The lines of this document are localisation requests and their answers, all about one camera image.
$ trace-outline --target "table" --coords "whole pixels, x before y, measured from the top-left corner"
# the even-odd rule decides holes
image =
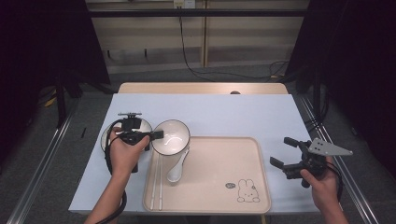
[[[232,91],[243,94],[230,95]],[[191,136],[254,137],[262,148],[272,199],[272,207],[267,214],[318,211],[313,204],[310,189],[301,187],[301,180],[287,180],[280,170],[269,163],[270,156],[284,161],[285,164],[298,162],[301,158],[300,150],[283,144],[283,138],[288,136],[306,141],[310,137],[286,88],[282,84],[268,83],[121,85],[120,93],[113,96],[84,176],[69,207],[70,211],[89,213],[105,188],[110,174],[100,148],[100,135],[112,121],[118,119],[119,112],[125,112],[122,109],[131,107],[137,111],[128,112],[142,112],[141,118],[146,119],[153,128],[164,120],[176,118],[188,125]],[[128,203],[124,210],[126,214],[152,215],[142,204],[149,160],[149,153],[142,154],[139,172],[133,174],[128,183]]]

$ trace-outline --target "finger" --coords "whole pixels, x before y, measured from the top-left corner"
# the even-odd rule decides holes
[[[120,132],[120,131],[122,131],[122,128],[120,128],[120,127],[114,127],[114,128],[111,130],[111,132],[110,132],[110,139],[116,138],[116,137],[117,137],[116,132]]]
[[[312,187],[314,187],[318,181],[317,179],[311,175],[311,173],[309,173],[309,171],[303,169],[300,171],[300,175],[303,177],[304,180],[306,180],[306,182],[308,182]]]
[[[326,157],[326,162],[331,163],[332,164],[332,157]]]
[[[134,147],[143,149],[149,144],[149,136],[146,135],[142,140],[140,140]]]

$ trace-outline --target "forearm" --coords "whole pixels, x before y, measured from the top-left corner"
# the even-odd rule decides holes
[[[347,218],[339,204],[334,204],[320,211],[326,224],[347,224]]]
[[[122,193],[128,183],[129,175],[111,176],[106,189],[88,216],[85,223],[97,223],[110,216],[120,207]]]

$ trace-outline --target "black cable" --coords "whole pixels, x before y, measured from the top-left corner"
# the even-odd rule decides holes
[[[272,75],[270,76],[263,76],[263,77],[250,77],[250,76],[245,76],[245,75],[241,75],[241,74],[235,74],[235,73],[227,73],[227,72],[199,72],[199,71],[195,71],[193,69],[190,68],[188,62],[187,62],[187,57],[186,57],[186,50],[185,50],[185,45],[184,45],[184,35],[183,35],[183,20],[181,19],[181,17],[179,17],[179,23],[180,23],[180,34],[181,34],[181,44],[182,44],[182,48],[183,48],[183,58],[184,58],[184,63],[186,64],[186,66],[188,67],[188,69],[192,72],[192,74],[195,77],[210,81],[210,82],[216,82],[213,79],[210,78],[206,78],[206,77],[200,77],[197,74],[221,74],[221,75],[229,75],[229,76],[235,76],[235,77],[246,77],[246,78],[252,78],[252,79],[263,79],[263,78],[268,78],[265,81],[268,81],[269,78],[271,78]]]
[[[341,196],[343,194],[343,189],[344,189],[343,177],[341,176],[340,170],[334,164],[332,164],[330,162],[327,162],[327,164],[328,164],[327,169],[329,169],[330,171],[335,173],[338,177],[337,199],[338,199],[338,202],[340,202]]]
[[[283,63],[274,73],[272,72],[272,66],[274,66],[274,64],[276,63]],[[276,75],[276,73],[278,73],[280,71],[280,69],[282,69],[285,64],[289,63],[289,61],[278,61],[278,62],[274,62],[270,64],[270,67],[268,68],[270,71],[270,77]]]
[[[343,5],[343,8],[342,8],[341,15],[340,15],[340,17],[338,18],[338,22],[335,24],[335,27],[334,27],[334,29],[333,29],[332,36],[331,36],[329,45],[327,46],[327,49],[326,49],[326,53],[323,55],[321,67],[324,66],[324,64],[325,64],[325,62],[326,62],[326,60],[327,60],[327,58],[329,58],[330,51],[331,51],[332,45],[334,44],[337,31],[340,29],[340,26],[341,26],[342,20],[343,20],[343,18],[344,18],[344,16],[345,16],[345,13],[346,13],[346,11],[347,11],[347,6],[348,6],[348,5],[349,5],[349,0],[346,0],[346,2],[345,2],[344,5]]]
[[[320,111],[320,114],[321,114],[320,117],[321,117],[321,121],[322,122],[326,118],[327,112],[329,111],[329,105],[330,105],[330,93],[329,93],[329,90],[326,87],[323,107],[322,107],[322,109]]]
[[[317,119],[309,119],[304,121],[305,127],[308,128],[310,126],[314,126],[311,129],[308,130],[309,133],[311,133],[312,131],[314,131],[315,129],[319,128],[320,125],[322,125],[321,122],[319,122],[319,120]]]
[[[118,120],[114,121],[114,122],[109,126],[108,131],[107,131],[107,136],[106,136],[105,159],[106,159],[106,164],[107,164],[108,171],[110,172],[111,175],[112,175],[112,173],[113,173],[113,170],[112,170],[112,166],[111,166],[110,147],[111,147],[111,144],[113,144],[114,140],[118,139],[119,137],[118,137],[118,136],[115,137],[115,138],[114,138],[113,140],[111,140],[110,142],[109,142],[109,140],[110,140],[111,131],[113,131],[114,126],[115,126],[117,123],[120,123],[120,122],[122,122],[121,119],[118,119]],[[118,216],[122,213],[122,211],[125,209],[126,202],[127,202],[127,197],[126,197],[126,192],[124,191],[124,192],[122,193],[122,198],[121,198],[121,205],[120,205],[120,207],[119,207],[113,214],[111,214],[110,216],[108,216],[108,217],[102,219],[101,221],[99,221],[99,222],[97,222],[97,223],[98,223],[98,224],[109,223],[111,220],[113,220],[114,218],[118,217]]]
[[[114,218],[118,217],[122,211],[125,209],[126,206],[126,202],[127,202],[127,198],[126,198],[126,192],[124,191],[122,193],[122,198],[121,198],[121,205],[120,207],[110,216],[102,219],[101,221],[96,222],[96,224],[106,224],[109,223],[111,220],[113,220]]]

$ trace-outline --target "white table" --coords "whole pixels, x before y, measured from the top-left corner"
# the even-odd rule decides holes
[[[302,141],[310,139],[291,95],[119,93],[113,96],[90,160],[69,207],[71,212],[91,212],[110,178],[100,146],[100,137],[112,121],[120,118],[120,112],[141,112],[141,118],[147,120],[153,129],[165,120],[179,119],[187,124],[192,136],[255,138],[262,148],[272,200],[272,207],[267,214],[318,211],[312,201],[311,189],[304,189],[301,179],[286,179],[269,162],[270,156],[285,164],[300,161],[301,151],[284,144],[285,136]],[[139,172],[133,174],[128,183],[125,213],[150,214],[142,204],[149,156],[150,153],[142,154]]]

